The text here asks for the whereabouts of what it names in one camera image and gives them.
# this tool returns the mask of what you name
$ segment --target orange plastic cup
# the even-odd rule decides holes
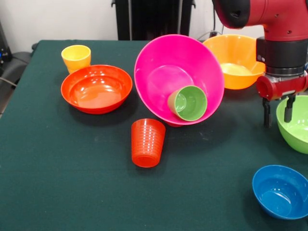
[[[264,74],[264,63],[257,62],[257,40],[243,35],[219,35],[203,43],[218,59],[225,88],[239,90],[253,85]]]
[[[166,128],[155,119],[140,119],[131,126],[131,159],[139,167],[158,165]]]

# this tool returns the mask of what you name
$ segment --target yellow cup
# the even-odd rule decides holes
[[[91,50],[84,45],[66,47],[61,56],[70,74],[91,65]]]

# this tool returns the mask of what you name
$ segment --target dark green table cover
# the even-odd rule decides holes
[[[0,230],[3,231],[307,231],[261,210],[252,177],[286,165],[308,177],[308,156],[283,140],[274,117],[265,129],[255,87],[226,90],[207,121],[167,126],[160,164],[133,165],[130,126],[155,118],[135,90],[116,111],[87,115],[60,94],[61,50],[92,50],[92,64],[133,78],[145,41],[41,41],[0,119]],[[275,113],[278,102],[273,102]]]

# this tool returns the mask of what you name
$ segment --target cup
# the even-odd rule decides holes
[[[131,159],[139,167],[158,165],[166,128],[155,119],[140,119],[131,126]]]
[[[84,45],[66,47],[62,50],[61,56],[70,74],[90,66],[91,63],[91,50]]]
[[[186,86],[168,97],[168,107],[181,119],[195,121],[200,119],[206,111],[206,95],[197,86]]]

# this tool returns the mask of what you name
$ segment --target blue bowl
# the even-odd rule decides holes
[[[308,215],[308,180],[279,165],[260,168],[252,187],[262,208],[272,217],[294,220]]]

